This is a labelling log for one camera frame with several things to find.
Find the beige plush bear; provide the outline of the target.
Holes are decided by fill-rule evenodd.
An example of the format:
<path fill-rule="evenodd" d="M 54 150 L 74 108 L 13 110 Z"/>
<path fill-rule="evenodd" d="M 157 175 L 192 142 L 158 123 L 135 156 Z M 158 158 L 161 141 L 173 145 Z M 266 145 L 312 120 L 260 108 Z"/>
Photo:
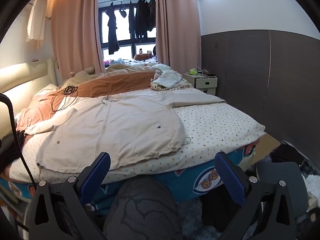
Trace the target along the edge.
<path fill-rule="evenodd" d="M 103 76 L 103 73 L 96 73 L 94 67 L 89 67 L 74 74 L 71 78 L 63 83 L 61 88 L 66 88 L 68 86 L 78 86 L 84 82 L 96 79 L 101 76 Z"/>

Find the crumpled pale fringed cloth pile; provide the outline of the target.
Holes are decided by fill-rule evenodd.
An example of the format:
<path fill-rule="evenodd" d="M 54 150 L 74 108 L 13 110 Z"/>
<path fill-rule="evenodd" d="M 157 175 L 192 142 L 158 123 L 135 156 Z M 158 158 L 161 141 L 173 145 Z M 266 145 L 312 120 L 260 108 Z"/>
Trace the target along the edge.
<path fill-rule="evenodd" d="M 167 65 L 156 64 L 152 66 L 152 69 L 156 71 L 150 84 L 153 90 L 193 88 L 193 85 L 184 79 L 180 73 L 172 70 L 172 68 Z"/>

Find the dotted white bed sheet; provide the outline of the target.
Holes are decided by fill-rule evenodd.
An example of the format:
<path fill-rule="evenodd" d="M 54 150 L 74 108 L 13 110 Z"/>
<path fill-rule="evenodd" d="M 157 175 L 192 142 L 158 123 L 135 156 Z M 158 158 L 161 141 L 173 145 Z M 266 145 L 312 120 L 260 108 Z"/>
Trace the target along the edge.
<path fill-rule="evenodd" d="M 157 92 L 161 91 L 144 89 L 105 96 L 155 95 Z M 203 93 L 192 88 L 165 90 L 164 92 Z M 96 98 L 73 98 L 71 96 L 63 98 L 58 111 L 53 116 L 72 108 L 82 109 L 91 104 L 94 99 Z M 175 108 L 175 112 L 180 117 L 185 131 L 185 143 L 183 145 L 191 144 L 191 146 L 196 147 L 202 144 L 208 144 L 210 147 L 227 146 L 233 151 L 239 145 L 245 146 L 259 140 L 264 135 L 265 128 L 263 125 L 259 124 L 249 115 L 232 107 L 223 99 L 221 99 L 220 103 L 177 107 Z M 27 134 L 26 142 L 29 142 L 32 137 L 37 135 L 40 137 L 40 142 L 43 142 L 48 137 L 48 133 L 46 132 L 36 135 Z M 28 167 L 28 163 L 35 154 L 30 149 L 27 149 L 27 153 L 29 153 L 29 157 L 17 159 L 5 168 L 4 177 L 7 180 L 20 183 L 29 183 L 35 180 L 34 175 Z"/>

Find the left pink curtain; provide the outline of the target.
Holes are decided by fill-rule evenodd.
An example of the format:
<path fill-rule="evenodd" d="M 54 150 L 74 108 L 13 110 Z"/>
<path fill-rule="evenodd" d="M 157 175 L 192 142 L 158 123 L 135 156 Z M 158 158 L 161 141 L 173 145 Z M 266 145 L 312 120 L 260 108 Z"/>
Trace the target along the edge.
<path fill-rule="evenodd" d="M 104 73 L 98 24 L 98 0 L 54 0 L 52 43 L 63 80 L 89 67 Z"/>

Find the dark clothes hanging at window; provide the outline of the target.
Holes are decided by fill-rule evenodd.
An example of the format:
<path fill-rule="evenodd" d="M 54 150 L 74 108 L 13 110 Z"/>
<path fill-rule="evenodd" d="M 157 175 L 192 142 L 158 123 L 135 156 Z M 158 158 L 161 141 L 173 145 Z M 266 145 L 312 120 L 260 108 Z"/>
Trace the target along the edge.
<path fill-rule="evenodd" d="M 104 59 L 131 59 L 138 54 L 155 55 L 156 0 L 138 0 L 135 3 L 99 9 L 100 42 Z"/>

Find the brown plush toy at window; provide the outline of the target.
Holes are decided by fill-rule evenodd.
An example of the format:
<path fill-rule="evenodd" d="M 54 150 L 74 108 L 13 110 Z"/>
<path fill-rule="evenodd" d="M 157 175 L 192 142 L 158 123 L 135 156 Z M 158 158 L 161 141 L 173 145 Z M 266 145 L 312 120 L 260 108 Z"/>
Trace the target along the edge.
<path fill-rule="evenodd" d="M 136 61 L 145 61 L 153 57 L 152 51 L 148 50 L 146 53 L 143 53 L 142 48 L 139 49 L 139 52 L 135 55 L 134 60 Z"/>

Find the cream padded headboard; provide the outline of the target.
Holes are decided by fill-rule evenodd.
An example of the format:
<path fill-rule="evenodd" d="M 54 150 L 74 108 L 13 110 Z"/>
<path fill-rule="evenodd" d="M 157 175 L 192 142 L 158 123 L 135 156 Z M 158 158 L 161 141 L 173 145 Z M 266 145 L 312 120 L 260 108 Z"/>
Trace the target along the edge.
<path fill-rule="evenodd" d="M 6 95 L 12 103 L 15 122 L 18 122 L 21 110 L 29 106 L 35 95 L 57 89 L 54 68 L 54 60 L 48 58 L 1 69 L 1 93 Z"/>

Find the white crumpled cloth on floor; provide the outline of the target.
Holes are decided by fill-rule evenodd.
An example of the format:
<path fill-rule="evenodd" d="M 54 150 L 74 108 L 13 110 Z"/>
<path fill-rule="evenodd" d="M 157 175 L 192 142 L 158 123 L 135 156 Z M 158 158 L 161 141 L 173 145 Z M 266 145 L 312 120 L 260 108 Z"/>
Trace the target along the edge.
<path fill-rule="evenodd" d="M 308 175 L 305 184 L 307 191 L 320 200 L 320 176 Z"/>

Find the green item on nightstand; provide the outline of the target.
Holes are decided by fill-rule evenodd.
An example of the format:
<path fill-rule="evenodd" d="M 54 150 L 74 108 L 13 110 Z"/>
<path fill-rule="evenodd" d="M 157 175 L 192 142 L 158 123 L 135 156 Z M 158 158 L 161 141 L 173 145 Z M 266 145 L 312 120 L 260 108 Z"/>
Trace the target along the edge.
<path fill-rule="evenodd" d="M 191 70 L 189 70 L 189 74 L 190 74 L 190 75 L 197 75 L 198 72 L 197 72 L 196 69 L 191 69 Z"/>

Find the white two-drawer nightstand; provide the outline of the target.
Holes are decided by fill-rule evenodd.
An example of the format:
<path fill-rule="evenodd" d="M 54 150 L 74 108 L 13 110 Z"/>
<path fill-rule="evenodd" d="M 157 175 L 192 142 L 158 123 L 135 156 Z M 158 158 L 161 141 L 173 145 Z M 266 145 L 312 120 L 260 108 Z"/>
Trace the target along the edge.
<path fill-rule="evenodd" d="M 186 79 L 195 89 L 198 89 L 206 94 L 215 95 L 217 89 L 217 77 L 204 74 L 190 75 L 183 74 Z"/>

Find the white garment hanging on wall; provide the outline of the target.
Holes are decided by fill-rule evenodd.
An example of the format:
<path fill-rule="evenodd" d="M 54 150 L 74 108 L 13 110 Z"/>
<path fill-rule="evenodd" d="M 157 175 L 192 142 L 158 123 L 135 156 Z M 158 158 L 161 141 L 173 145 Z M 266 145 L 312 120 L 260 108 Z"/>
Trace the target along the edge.
<path fill-rule="evenodd" d="M 48 0 L 33 0 L 27 24 L 27 42 L 33 41 L 40 49 L 44 42 L 44 28 Z"/>

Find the right pink curtain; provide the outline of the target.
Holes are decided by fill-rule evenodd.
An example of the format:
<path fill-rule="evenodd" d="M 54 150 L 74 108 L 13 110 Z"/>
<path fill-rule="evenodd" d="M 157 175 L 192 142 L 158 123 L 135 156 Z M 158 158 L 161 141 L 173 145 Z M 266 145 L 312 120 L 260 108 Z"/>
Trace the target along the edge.
<path fill-rule="evenodd" d="M 201 65 L 197 0 L 156 0 L 156 55 L 180 74 Z"/>

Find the black garment on bed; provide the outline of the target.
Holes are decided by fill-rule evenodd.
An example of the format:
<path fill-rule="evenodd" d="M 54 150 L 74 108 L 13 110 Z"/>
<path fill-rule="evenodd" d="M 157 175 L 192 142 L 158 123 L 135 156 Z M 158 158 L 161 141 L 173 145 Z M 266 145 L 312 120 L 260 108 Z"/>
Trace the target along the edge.
<path fill-rule="evenodd" d="M 20 156 L 12 133 L 4 136 L 1 139 L 1 142 L 0 171 L 2 173 L 9 164 L 18 159 Z"/>

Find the dark trousered knee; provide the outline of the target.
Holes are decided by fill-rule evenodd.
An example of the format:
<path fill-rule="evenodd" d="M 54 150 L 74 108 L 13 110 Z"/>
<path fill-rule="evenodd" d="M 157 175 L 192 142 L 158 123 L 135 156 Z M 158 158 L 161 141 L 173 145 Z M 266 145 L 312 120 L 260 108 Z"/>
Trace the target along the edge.
<path fill-rule="evenodd" d="M 107 239 L 182 239 L 171 192 L 150 176 L 125 181 L 107 215 Z"/>

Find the pink curtain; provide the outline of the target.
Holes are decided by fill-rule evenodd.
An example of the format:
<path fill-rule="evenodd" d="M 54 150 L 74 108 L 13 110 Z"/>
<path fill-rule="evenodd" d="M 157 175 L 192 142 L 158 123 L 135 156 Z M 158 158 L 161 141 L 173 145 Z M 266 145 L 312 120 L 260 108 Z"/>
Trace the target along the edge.
<path fill-rule="evenodd" d="M 63 80 L 89 67 L 104 73 L 98 24 L 98 0 L 54 0 L 52 43 Z"/>
<path fill-rule="evenodd" d="M 156 55 L 180 74 L 201 65 L 197 0 L 156 0 Z"/>

